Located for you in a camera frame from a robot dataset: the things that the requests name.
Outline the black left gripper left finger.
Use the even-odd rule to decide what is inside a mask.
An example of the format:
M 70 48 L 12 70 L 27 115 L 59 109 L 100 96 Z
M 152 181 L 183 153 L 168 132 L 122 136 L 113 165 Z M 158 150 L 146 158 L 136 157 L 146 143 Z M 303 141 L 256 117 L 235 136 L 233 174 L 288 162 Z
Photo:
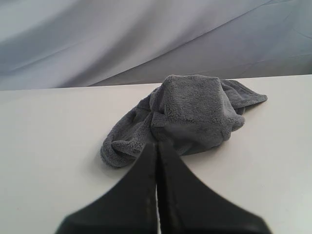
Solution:
M 58 234 L 156 233 L 156 147 L 145 145 L 128 173 L 106 194 L 68 215 Z

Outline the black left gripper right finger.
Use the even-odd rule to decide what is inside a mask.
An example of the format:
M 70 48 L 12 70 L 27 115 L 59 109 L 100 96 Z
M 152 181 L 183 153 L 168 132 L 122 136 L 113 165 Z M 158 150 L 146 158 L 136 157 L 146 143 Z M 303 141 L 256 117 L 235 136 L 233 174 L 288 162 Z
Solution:
M 173 146 L 157 147 L 157 199 L 163 234 L 270 234 L 265 221 L 206 186 Z

